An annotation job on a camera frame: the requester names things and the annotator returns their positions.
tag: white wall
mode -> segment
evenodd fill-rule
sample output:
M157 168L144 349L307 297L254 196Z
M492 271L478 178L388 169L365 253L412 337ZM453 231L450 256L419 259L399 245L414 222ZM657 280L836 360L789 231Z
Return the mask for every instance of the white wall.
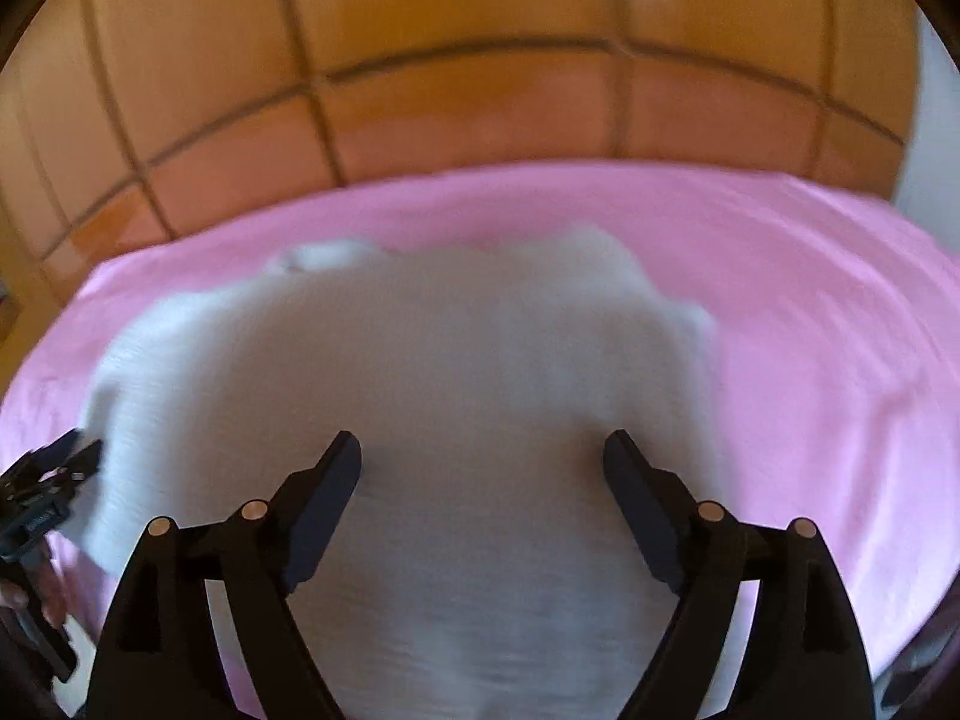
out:
M896 207L960 253L960 71L920 14L920 90Z

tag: metal pin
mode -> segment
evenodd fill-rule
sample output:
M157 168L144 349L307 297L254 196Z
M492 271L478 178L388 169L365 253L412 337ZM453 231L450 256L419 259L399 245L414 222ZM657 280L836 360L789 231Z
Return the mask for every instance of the metal pin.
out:
M147 533L150 533L151 536L163 536L164 533L170 530L171 522L166 517L157 517L157 519L152 519L150 524L147 526Z
M251 501L248 504L244 504L243 509L240 509L240 515L243 519L248 520L257 520L263 519L267 515L267 506L266 501Z
M697 507L697 514L707 522L719 522L726 517L727 512L720 504L714 501L704 501Z
M817 526L806 517L801 517L794 522L793 529L804 538L814 538L817 535Z

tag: pink bed sheet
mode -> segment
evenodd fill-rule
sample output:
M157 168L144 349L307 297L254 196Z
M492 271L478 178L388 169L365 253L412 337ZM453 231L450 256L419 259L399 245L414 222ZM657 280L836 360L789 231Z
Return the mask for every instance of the pink bed sheet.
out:
M621 163L491 167L330 191L99 266L0 412L0 464L74 426L110 340L157 298L303 242L489 244L592 223L717 319L714 398L742 519L821 526L880 671L960 565L960 268L875 199L785 175ZM63 539L80 622L114 582Z

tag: tiled wall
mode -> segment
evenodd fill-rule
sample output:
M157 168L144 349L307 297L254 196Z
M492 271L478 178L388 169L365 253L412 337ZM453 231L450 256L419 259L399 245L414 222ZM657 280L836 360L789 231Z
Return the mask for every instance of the tiled wall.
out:
M0 74L0 199L63 302L124 250L447 167L680 160L889 196L914 14L911 0L49 0Z

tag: folded garment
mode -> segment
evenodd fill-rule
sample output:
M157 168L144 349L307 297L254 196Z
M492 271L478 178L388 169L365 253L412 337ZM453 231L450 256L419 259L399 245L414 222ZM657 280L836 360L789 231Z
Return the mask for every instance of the folded garment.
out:
M724 500L711 338L706 312L663 298L592 229L493 250L301 247L162 300L109 346L83 423L107 440L104 467L64 533L118 575L152 517L226 517L351 430L363 478L291 598L344 710L613 718L676 599L642 562L601 448L626 428ZM724 705L746 625L705 712Z

